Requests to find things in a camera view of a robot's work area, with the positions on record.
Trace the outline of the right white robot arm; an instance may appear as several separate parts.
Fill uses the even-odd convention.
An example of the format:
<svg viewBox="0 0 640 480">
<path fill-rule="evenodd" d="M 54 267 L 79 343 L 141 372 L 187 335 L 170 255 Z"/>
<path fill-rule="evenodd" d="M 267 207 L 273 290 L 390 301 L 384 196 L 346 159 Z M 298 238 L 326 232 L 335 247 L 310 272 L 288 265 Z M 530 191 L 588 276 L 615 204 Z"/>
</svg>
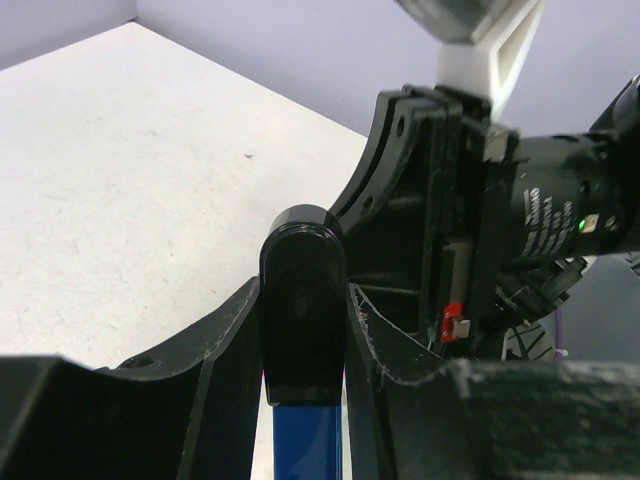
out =
<svg viewBox="0 0 640 480">
<path fill-rule="evenodd" d="M 481 96 L 378 95 L 331 207 L 349 280 L 445 358 L 495 359 L 508 330 L 566 301 L 593 256 L 639 246 L 639 83 L 584 133 L 524 137 Z"/>
</svg>

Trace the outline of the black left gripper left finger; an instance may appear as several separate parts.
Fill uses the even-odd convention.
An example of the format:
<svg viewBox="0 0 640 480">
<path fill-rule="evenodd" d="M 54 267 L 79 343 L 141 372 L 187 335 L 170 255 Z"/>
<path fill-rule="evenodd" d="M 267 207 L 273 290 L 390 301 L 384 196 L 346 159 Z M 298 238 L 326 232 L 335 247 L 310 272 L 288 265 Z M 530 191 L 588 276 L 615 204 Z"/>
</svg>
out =
<svg viewBox="0 0 640 480">
<path fill-rule="evenodd" d="M 5 479 L 247 479 L 261 388 L 249 279 L 214 312 L 114 369 L 1 360 Z"/>
</svg>

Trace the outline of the blue and black stapler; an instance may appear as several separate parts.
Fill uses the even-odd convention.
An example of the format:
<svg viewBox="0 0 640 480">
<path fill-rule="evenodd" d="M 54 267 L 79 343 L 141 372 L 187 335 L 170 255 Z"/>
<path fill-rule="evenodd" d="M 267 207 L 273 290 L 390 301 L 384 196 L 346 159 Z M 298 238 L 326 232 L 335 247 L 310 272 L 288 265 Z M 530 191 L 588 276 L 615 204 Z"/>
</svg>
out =
<svg viewBox="0 0 640 480">
<path fill-rule="evenodd" d="M 259 276 L 274 476 L 340 479 L 346 261 L 337 220 L 310 204 L 283 211 L 262 246 Z"/>
</svg>

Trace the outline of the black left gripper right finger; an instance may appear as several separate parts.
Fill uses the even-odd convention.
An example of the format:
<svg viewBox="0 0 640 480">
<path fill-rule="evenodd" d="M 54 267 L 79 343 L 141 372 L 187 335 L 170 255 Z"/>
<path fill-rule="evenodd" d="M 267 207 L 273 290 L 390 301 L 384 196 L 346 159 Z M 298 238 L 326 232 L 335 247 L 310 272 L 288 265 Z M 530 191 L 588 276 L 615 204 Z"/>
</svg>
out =
<svg viewBox="0 0 640 480">
<path fill-rule="evenodd" d="M 635 479 L 639 370 L 582 361 L 443 360 L 347 296 L 356 479 Z"/>
</svg>

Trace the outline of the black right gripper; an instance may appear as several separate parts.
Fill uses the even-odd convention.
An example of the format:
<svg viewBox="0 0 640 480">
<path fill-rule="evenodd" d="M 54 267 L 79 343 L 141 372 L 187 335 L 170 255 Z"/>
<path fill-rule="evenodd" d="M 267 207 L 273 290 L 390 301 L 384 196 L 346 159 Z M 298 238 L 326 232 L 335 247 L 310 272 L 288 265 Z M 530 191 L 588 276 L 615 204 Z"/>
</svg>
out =
<svg viewBox="0 0 640 480">
<path fill-rule="evenodd" d="M 446 87 L 378 94 L 360 161 L 330 212 L 349 280 L 419 343 L 470 346 L 491 313 L 507 241 L 515 132 L 488 100 Z M 395 194 L 425 163 L 422 194 Z"/>
</svg>

